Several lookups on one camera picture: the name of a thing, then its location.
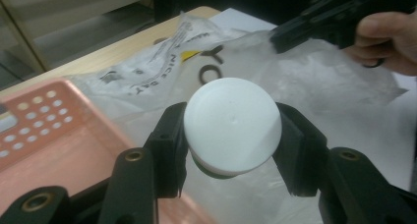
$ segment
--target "white ball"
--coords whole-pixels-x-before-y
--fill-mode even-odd
[[[282,126],[275,102],[261,87],[227,78],[196,91],[185,110],[184,131],[194,158],[204,168],[236,176],[272,156]]]

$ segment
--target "plastic tray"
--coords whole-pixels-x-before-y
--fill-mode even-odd
[[[38,187],[62,186],[71,196],[102,181],[132,146],[66,80],[0,99],[0,214]]]

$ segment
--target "wooden table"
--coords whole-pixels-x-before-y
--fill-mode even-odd
[[[202,18],[210,18],[219,13],[219,11],[209,7],[199,7],[188,12],[190,15]],[[110,44],[54,70],[36,76],[21,84],[16,84],[6,88],[0,91],[0,98],[48,79],[66,75],[85,74],[108,68],[131,57],[142,49],[153,45],[154,41],[174,34],[177,29],[178,21],[179,17],[173,18],[152,28],[136,33],[128,38]]]

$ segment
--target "plastic bag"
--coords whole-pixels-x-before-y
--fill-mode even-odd
[[[357,146],[367,154],[367,147],[413,140],[392,124],[399,121],[389,105],[405,90],[388,70],[364,69],[319,40],[278,55],[269,36],[224,31],[183,15],[177,33],[165,42],[107,70],[69,78],[138,146],[164,108],[225,77],[252,81],[275,101],[297,108],[328,136],[329,147]],[[381,124],[384,129],[375,130]],[[218,223],[322,223],[318,198],[291,196],[271,159],[229,180],[210,178],[187,159],[184,193]]]

